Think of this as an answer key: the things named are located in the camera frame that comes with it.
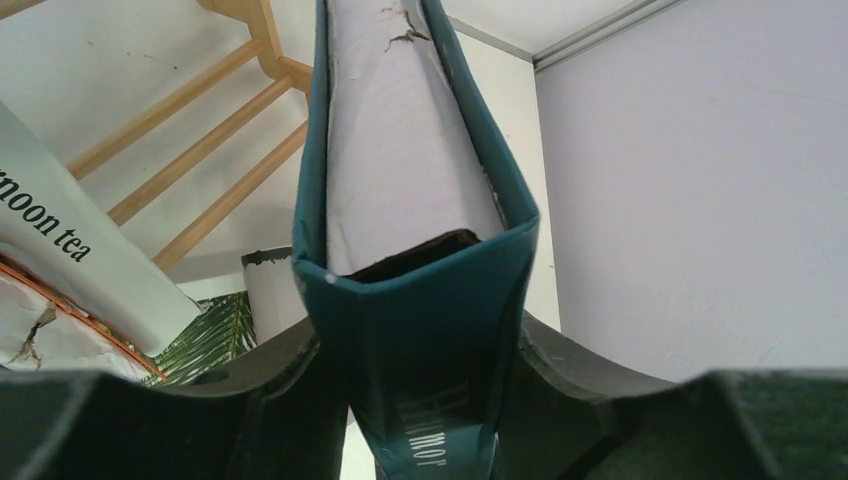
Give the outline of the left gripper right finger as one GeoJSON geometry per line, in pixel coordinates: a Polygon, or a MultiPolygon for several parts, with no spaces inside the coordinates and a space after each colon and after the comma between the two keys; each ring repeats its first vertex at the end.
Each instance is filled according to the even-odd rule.
{"type": "Polygon", "coordinates": [[[843,369],[715,370],[673,383],[523,317],[498,479],[846,475],[843,369]]]}

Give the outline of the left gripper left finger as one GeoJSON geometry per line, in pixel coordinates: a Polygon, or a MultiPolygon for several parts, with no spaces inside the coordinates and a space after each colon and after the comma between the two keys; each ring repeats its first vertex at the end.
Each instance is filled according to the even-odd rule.
{"type": "Polygon", "coordinates": [[[336,479],[347,406],[311,323],[185,385],[1,376],[5,479],[336,479]]]}

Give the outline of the teal Humor book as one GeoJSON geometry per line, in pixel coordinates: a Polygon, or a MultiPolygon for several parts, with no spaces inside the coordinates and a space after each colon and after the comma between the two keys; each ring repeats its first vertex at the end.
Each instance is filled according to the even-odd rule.
{"type": "Polygon", "coordinates": [[[381,473],[489,479],[540,213],[438,1],[320,1],[292,268],[381,473]]]}

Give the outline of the orange cover book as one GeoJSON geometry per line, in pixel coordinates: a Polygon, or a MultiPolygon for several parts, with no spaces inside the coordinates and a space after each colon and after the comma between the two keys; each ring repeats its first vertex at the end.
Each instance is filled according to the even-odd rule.
{"type": "Polygon", "coordinates": [[[99,370],[142,383],[167,379],[149,358],[5,255],[1,367],[20,372],[99,370]]]}

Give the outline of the coffee cover white book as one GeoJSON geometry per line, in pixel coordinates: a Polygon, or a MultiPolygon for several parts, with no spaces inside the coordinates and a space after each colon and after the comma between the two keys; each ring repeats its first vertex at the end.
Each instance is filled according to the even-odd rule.
{"type": "Polygon", "coordinates": [[[1,108],[1,250],[149,356],[200,313],[7,106],[1,108]]]}

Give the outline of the wooden book rack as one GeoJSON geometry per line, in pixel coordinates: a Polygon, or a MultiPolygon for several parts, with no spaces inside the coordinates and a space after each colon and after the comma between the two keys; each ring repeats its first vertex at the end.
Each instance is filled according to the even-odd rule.
{"type": "Polygon", "coordinates": [[[45,1],[1,22],[1,100],[170,275],[286,244],[311,1],[45,1]]]}

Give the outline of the palm leaf white book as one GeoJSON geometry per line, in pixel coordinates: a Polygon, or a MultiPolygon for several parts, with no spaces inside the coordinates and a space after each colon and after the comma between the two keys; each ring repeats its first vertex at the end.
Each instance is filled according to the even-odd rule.
{"type": "Polygon", "coordinates": [[[206,299],[200,306],[201,315],[162,353],[150,359],[163,375],[150,374],[141,381],[142,385],[187,384],[258,345],[247,292],[206,299]]]}

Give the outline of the grey white notebook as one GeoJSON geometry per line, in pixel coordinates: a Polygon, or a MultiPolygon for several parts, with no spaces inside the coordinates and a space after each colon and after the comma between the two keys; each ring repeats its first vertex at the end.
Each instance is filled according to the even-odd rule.
{"type": "Polygon", "coordinates": [[[307,317],[292,271],[292,247],[241,257],[256,341],[263,344],[307,317]]]}

